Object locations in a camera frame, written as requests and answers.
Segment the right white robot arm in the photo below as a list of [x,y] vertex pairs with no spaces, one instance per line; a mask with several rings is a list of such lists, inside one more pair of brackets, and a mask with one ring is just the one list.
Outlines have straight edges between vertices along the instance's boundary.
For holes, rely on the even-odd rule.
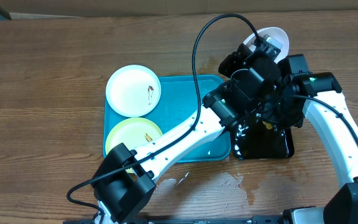
[[339,190],[323,207],[284,211],[288,223],[358,223],[358,127],[331,72],[313,73],[302,54],[279,61],[282,113],[299,112],[315,128],[334,166]]

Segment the large white plate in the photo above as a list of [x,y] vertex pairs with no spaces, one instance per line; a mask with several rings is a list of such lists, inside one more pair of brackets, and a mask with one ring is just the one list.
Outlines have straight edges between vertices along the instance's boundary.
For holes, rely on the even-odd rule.
[[[282,49],[281,49],[281,52],[279,53],[278,57],[276,59],[272,60],[275,64],[277,64],[279,61],[281,61],[288,55],[290,43],[289,43],[289,38],[287,36],[287,33],[283,29],[281,29],[279,27],[266,27],[266,28],[259,29],[257,31],[257,33],[259,34],[259,37],[261,37],[261,38],[267,34],[282,44]],[[248,38],[246,38],[245,41],[243,41],[243,43],[246,46],[250,47],[251,50],[254,50],[255,47],[251,47],[251,43],[253,43],[253,41],[255,41],[255,40],[256,40],[255,35],[251,34],[250,36],[248,36]]]

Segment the yellow green sponge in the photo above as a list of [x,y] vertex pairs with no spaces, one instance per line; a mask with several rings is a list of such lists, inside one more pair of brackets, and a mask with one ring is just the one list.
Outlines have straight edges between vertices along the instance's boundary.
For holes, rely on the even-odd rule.
[[265,121],[262,122],[267,129],[272,129],[273,126],[270,123],[266,123]]

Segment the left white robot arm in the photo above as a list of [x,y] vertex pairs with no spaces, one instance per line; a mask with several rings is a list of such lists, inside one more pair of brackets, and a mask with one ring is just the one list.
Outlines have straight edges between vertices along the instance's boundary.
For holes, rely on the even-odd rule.
[[264,114],[266,97],[280,76],[278,62],[288,55],[263,41],[242,43],[227,56],[219,72],[230,79],[198,98],[198,109],[163,136],[128,149],[123,143],[104,158],[91,186],[98,201],[95,223],[124,223],[149,202],[158,179],[195,148],[211,142],[255,114]]

